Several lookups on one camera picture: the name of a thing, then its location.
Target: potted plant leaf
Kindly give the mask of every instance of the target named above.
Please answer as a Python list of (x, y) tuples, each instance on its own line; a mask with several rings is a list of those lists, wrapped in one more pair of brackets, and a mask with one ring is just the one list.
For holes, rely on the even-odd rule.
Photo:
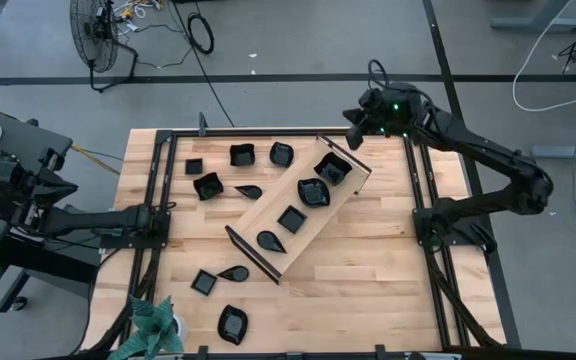
[[(154, 359), (161, 349), (183, 352), (183, 344), (174, 325), (170, 296), (157, 306), (130, 296), (130, 304), (133, 314), (131, 320), (138, 330), (108, 360), (124, 360), (141, 351), (145, 351), (145, 360)], [(180, 323), (177, 323), (177, 328), (181, 328)]]

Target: concrete floor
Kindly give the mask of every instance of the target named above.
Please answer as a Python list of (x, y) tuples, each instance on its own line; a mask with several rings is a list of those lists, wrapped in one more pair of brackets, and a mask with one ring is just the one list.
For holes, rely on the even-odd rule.
[[(453, 74), (513, 74), (537, 34), (498, 32), (493, 15), (530, 15), (540, 1), (435, 0)], [(363, 73), (380, 59), (398, 74), (439, 74), (421, 1), (416, 0), (228, 0), (201, 3), (216, 38), (202, 57), (211, 75)], [(84, 77), (70, 35), (68, 2), (8, 0), (0, 16), (0, 77)], [(180, 5), (182, 14), (192, 4)], [(567, 14), (576, 16), (576, 2)], [(174, 23), (167, 12), (148, 11), (137, 24)], [(527, 74), (555, 74), (564, 61), (552, 55), (576, 35), (547, 36)], [(177, 61), (188, 49), (165, 29), (132, 34), (140, 58), (156, 64)], [(129, 56), (104, 75), (125, 74)], [(576, 73), (576, 65), (571, 69)], [(138, 66), (137, 75), (200, 74), (192, 54), (182, 66), (158, 71)], [(417, 83), (448, 109), (442, 83)], [(340, 113), (354, 107), (365, 82), (215, 84), (237, 126), (345, 125)], [(471, 130), (507, 147), (528, 152), (533, 145), (570, 145), (576, 137), (576, 105), (547, 113), (525, 113), (512, 102), (510, 83), (459, 83), (457, 92)], [(576, 84), (522, 83), (520, 101), (546, 106), (576, 98)], [(227, 126), (206, 84), (131, 84), (99, 95), (87, 85), (0, 86), (0, 110), (19, 119), (37, 118), (75, 144), (121, 156), (131, 128), (194, 127), (203, 111), (210, 126)], [(569, 161), (539, 161), (555, 181), (550, 206), (539, 216), (492, 216), (512, 309), (524, 348), (576, 351), (576, 210)], [(68, 198), (87, 211), (112, 206), (117, 178), (70, 153), (62, 176), (80, 186)], [(480, 167), (485, 191), (506, 179)], [(18, 270), (0, 282), (0, 297)], [(36, 358), (70, 352), (86, 317), (86, 301), (31, 280), (22, 295), (30, 305), (0, 314), (0, 358)]]

